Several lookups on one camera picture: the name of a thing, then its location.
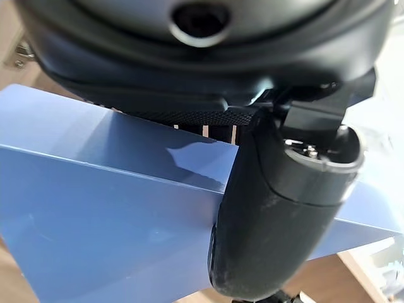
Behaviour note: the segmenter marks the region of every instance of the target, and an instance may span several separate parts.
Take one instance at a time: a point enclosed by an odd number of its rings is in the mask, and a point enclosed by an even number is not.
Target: blue surface
[[[237,147],[13,85],[0,93],[0,228],[41,302],[172,302],[209,287]],[[311,258],[401,231],[362,180]]]

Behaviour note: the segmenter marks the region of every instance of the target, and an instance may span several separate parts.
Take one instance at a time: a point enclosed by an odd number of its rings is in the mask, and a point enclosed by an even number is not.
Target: screw
[[[320,88],[325,90],[327,88],[336,88],[336,83],[335,82],[331,82],[331,83],[327,83],[327,84],[320,84]]]
[[[21,61],[21,60],[17,60],[17,61],[14,62],[14,65],[15,65],[17,68],[24,68],[25,63],[24,63],[23,61]]]
[[[318,151],[313,146],[309,145],[306,150],[306,155],[310,158],[317,158]]]

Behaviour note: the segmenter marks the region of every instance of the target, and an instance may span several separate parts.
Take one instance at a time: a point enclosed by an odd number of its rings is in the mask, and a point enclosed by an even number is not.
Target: grip
[[[271,119],[257,120],[230,173],[209,264],[218,292],[248,301],[269,297],[307,259],[363,161],[354,132],[339,158],[347,163],[334,163],[294,155]]]

